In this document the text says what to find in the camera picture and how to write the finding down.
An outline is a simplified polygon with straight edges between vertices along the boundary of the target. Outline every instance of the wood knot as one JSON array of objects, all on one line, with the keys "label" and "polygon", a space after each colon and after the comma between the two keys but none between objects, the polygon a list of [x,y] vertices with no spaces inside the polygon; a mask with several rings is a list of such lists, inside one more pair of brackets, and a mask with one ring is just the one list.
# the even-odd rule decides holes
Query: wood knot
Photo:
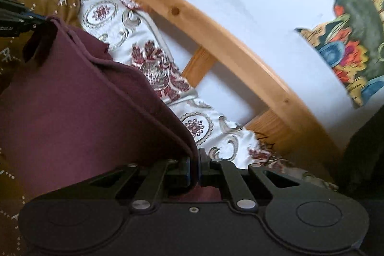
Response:
[{"label": "wood knot", "polygon": [[170,13],[173,15],[173,16],[178,16],[179,13],[180,13],[180,9],[178,7],[172,7],[170,9]]}]

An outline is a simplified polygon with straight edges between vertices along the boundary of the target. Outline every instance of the maroon fabric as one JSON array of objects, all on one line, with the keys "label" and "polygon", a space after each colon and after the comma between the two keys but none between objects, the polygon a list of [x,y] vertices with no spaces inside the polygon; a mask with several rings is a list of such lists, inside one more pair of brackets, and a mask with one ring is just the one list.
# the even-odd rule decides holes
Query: maroon fabric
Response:
[{"label": "maroon fabric", "polygon": [[191,134],[140,71],[113,62],[107,45],[86,32],[48,20],[0,95],[0,146],[27,194],[126,163],[189,155],[196,164]]}]

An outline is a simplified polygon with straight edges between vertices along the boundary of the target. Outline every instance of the wooden bed frame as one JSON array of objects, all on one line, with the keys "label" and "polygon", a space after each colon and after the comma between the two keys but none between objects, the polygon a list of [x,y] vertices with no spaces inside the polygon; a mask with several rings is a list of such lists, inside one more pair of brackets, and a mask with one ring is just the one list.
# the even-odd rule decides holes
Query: wooden bed frame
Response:
[{"label": "wooden bed frame", "polygon": [[306,169],[314,164],[330,168],[340,161],[342,152],[302,100],[239,39],[185,0],[135,1],[199,44],[183,71],[192,86],[200,83],[215,62],[221,62],[268,105],[246,127],[265,135],[274,150]]}]

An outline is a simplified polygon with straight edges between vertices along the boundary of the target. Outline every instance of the white patterned pillow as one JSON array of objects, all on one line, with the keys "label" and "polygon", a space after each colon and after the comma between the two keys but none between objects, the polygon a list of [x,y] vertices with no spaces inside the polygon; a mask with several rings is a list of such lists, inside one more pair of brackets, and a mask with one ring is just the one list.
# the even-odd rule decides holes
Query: white patterned pillow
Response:
[{"label": "white patterned pillow", "polygon": [[166,104],[197,97],[175,66],[157,26],[139,4],[133,0],[80,1],[81,27],[109,44],[114,61],[143,72]]}]

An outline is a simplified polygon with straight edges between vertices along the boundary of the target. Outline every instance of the white wall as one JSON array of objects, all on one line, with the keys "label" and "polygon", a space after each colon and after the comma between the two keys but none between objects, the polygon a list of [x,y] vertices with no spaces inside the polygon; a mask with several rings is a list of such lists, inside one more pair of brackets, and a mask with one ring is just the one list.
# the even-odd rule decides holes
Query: white wall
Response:
[{"label": "white wall", "polygon": [[[303,99],[340,147],[344,147],[350,136],[384,103],[383,89],[364,107],[355,109],[345,88],[328,65],[294,31],[295,27],[312,28],[332,20],[335,0],[187,1],[257,53]],[[196,47],[161,19],[159,26],[171,43],[176,62],[183,68]],[[246,122],[264,107],[232,77],[226,70],[217,67],[203,80],[198,90],[202,97],[229,118]]]}]

